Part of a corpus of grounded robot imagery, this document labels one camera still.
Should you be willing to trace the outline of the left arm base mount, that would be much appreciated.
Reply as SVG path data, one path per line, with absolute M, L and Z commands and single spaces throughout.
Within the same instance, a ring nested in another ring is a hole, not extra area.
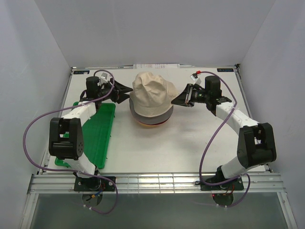
M 98 191 L 114 191 L 115 188 L 113 184 L 111 185 L 110 183 L 114 183 L 116 181 L 116 177 L 110 176 L 106 177 L 110 181 L 105 180 L 105 179 L 99 179 L 96 177 L 90 177 L 90 178 L 82 178 L 82 177 L 77 177 L 75 179 L 74 183 L 74 191 L 78 192 L 98 192 Z

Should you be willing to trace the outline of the dark red bucket hat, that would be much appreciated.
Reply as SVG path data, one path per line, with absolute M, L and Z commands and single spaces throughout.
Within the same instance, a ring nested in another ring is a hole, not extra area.
M 163 121 L 163 122 L 159 122 L 159 123 L 166 123 L 168 120 L 169 120 L 169 118 L 168 118 L 168 119 L 166 119 L 165 121 Z

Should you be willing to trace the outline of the grey bucket hat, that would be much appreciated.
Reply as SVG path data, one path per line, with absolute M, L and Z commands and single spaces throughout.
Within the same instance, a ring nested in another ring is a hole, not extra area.
M 172 106 L 167 112 L 165 112 L 162 115 L 155 116 L 155 117 L 145 117 L 145 116 L 142 116 L 142 115 L 139 115 L 136 113 L 131 99 L 129 99 L 129 106 L 130 106 L 130 111 L 131 111 L 133 118 L 135 118 L 136 120 L 138 120 L 140 122 L 146 123 L 146 124 L 155 124 L 155 123 L 163 122 L 166 119 L 170 118 L 174 111 L 174 107 Z

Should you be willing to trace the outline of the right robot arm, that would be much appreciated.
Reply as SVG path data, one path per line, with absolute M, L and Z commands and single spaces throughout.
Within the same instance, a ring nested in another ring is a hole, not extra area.
M 237 133 L 236 157 L 219 166 L 213 177 L 207 180 L 200 179 L 206 186 L 227 189 L 248 170 L 274 162 L 277 153 L 273 127 L 269 123 L 260 123 L 238 110 L 236 97 L 223 96 L 222 85 L 226 85 L 226 82 L 209 72 L 204 80 L 204 87 L 197 83 L 189 83 L 171 103 L 184 107 L 193 107 L 196 103 L 205 104 L 214 116 L 222 120 L 207 143 L 202 158 L 205 158 L 212 141 L 224 125 L 228 125 Z

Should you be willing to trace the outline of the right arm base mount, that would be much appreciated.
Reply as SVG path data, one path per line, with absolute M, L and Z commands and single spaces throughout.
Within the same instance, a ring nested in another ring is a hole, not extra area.
M 240 176 L 236 177 L 236 179 L 232 181 L 228 181 L 227 179 L 222 179 L 220 177 L 217 177 L 216 175 L 213 177 L 209 177 L 205 180 L 206 183 L 218 183 L 218 182 L 223 182 L 224 184 L 217 185 L 217 186 L 210 186 L 206 185 L 202 181 L 198 180 L 195 181 L 195 185 L 200 187 L 201 191 L 232 191 L 232 190 L 237 190 L 241 191 L 244 190 L 244 185 L 242 182 L 242 179 Z

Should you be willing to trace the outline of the yellow bucket hat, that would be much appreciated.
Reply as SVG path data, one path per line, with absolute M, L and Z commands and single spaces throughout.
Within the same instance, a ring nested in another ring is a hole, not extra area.
M 155 128 L 155 127 L 159 127 L 162 126 L 164 123 L 158 123 L 158 124 L 153 124 L 153 125 L 148 125 L 148 124 L 144 124 L 139 122 L 139 125 L 144 127 L 144 128 Z

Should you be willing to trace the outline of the beige bucket hat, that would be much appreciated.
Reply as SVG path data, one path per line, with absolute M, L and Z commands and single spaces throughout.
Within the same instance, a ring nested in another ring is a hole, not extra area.
M 140 72 L 132 83 L 130 99 L 135 112 L 143 117 L 156 117 L 169 111 L 178 96 L 174 84 L 152 72 Z

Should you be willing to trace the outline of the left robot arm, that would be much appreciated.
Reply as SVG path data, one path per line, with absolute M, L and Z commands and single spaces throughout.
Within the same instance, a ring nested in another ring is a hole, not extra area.
M 105 166 L 116 104 L 129 98 L 132 88 L 101 77 L 86 78 L 86 89 L 69 113 L 50 121 L 49 153 L 85 177 L 89 190 L 101 186 L 98 169 Z

